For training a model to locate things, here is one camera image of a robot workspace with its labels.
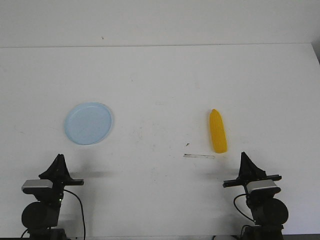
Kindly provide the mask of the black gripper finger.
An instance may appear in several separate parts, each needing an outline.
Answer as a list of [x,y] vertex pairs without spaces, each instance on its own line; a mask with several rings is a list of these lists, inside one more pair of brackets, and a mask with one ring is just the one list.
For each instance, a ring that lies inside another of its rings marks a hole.
[[241,180],[247,180],[250,177],[250,158],[248,155],[243,151],[241,153],[240,158],[240,168],[238,178]]
[[62,164],[61,175],[63,176],[63,179],[65,181],[72,181],[73,178],[70,176],[69,170],[67,168],[65,157],[63,154],[61,154],[60,157],[61,157],[61,164]]
[[250,179],[263,179],[266,177],[266,172],[257,167],[244,152],[243,159],[245,163],[245,174]]
[[45,170],[43,173],[39,174],[40,179],[53,179],[56,177],[57,172],[59,171],[61,154],[58,154],[52,164]]

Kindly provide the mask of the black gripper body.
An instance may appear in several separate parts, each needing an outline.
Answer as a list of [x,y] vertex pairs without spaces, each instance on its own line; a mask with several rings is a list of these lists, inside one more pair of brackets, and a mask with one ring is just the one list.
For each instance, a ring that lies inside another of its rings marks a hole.
[[47,184],[45,187],[36,188],[34,196],[38,201],[52,208],[61,207],[65,187],[84,185],[84,179],[73,179],[70,176],[49,177],[41,174],[39,178],[42,182],[44,180],[50,182],[51,185]]
[[224,188],[242,186],[245,191],[246,204],[249,208],[261,205],[263,202],[272,199],[281,191],[276,185],[277,181],[282,179],[281,175],[267,175],[264,179],[243,180],[239,177],[233,180],[225,180]]

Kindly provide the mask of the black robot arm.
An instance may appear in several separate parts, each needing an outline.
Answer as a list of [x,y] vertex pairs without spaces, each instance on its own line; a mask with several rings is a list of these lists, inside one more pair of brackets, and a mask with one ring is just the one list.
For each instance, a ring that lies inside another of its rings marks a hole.
[[237,240],[282,240],[284,223],[289,219],[287,206],[275,195],[280,193],[281,188],[276,181],[282,179],[281,175],[268,175],[264,170],[257,167],[249,156],[243,151],[240,157],[240,167],[236,179],[225,180],[224,188],[242,186],[244,193],[233,199],[234,207],[239,211],[236,201],[244,196],[245,203],[250,209],[252,217],[239,211],[253,225],[245,224],[241,228]]
[[28,179],[21,190],[33,195],[35,202],[27,205],[21,214],[24,233],[30,240],[68,240],[64,228],[58,228],[58,221],[64,193],[73,195],[79,202],[83,226],[83,239],[86,238],[86,223],[81,199],[68,186],[83,186],[83,179],[71,177],[63,154],[58,154],[49,168],[38,175],[38,179]]

